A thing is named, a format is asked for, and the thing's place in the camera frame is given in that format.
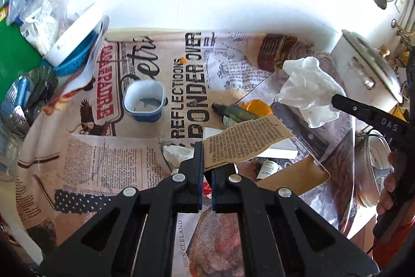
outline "polka dot fabric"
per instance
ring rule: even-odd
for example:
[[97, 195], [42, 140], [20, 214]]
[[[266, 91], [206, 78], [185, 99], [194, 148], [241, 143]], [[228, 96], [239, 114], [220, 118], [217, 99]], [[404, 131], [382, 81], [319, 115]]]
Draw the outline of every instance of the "polka dot fabric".
[[114, 198], [115, 196], [77, 194], [57, 189], [55, 190], [55, 210], [63, 213], [91, 213], [100, 211]]

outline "green mat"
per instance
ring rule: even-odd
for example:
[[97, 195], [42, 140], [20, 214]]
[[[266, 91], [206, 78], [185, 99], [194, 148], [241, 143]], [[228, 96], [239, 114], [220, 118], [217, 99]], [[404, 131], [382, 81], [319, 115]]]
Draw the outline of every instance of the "green mat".
[[40, 54], [23, 38], [18, 25], [0, 22], [0, 101], [22, 74], [39, 67]]

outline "white and blue container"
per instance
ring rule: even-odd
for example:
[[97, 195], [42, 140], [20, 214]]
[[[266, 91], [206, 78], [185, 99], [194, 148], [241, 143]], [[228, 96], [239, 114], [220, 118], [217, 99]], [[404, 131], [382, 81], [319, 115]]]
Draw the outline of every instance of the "white and blue container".
[[157, 80], [134, 81], [127, 87], [122, 104], [135, 120], [155, 122], [161, 118], [165, 104], [164, 86]]

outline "crumpled white tissue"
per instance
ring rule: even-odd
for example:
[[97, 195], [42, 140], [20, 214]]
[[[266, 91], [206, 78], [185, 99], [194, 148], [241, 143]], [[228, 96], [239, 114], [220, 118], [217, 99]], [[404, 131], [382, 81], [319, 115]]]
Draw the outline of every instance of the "crumpled white tissue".
[[194, 151], [194, 148], [186, 148], [174, 144], [163, 147], [164, 158], [170, 162], [174, 168], [179, 168], [182, 161], [192, 159]]
[[336, 120], [340, 111], [331, 104], [335, 94], [346, 95], [341, 86], [326, 72], [314, 57], [286, 60], [283, 70], [290, 76], [278, 96], [278, 102], [298, 107], [310, 128], [318, 128]]

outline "red sleeve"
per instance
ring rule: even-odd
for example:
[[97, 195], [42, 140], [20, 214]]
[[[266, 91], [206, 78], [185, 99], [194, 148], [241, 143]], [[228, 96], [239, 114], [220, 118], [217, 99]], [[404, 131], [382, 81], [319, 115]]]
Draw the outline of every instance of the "red sleeve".
[[415, 223], [415, 219], [406, 225], [405, 227], [400, 227], [395, 231], [391, 240], [386, 243], [379, 243], [376, 239], [373, 242], [373, 259], [378, 263], [379, 269], [383, 270], [388, 263], [395, 256], [395, 253], [399, 250], [400, 246], [406, 239], [406, 236], [409, 233], [409, 230]]

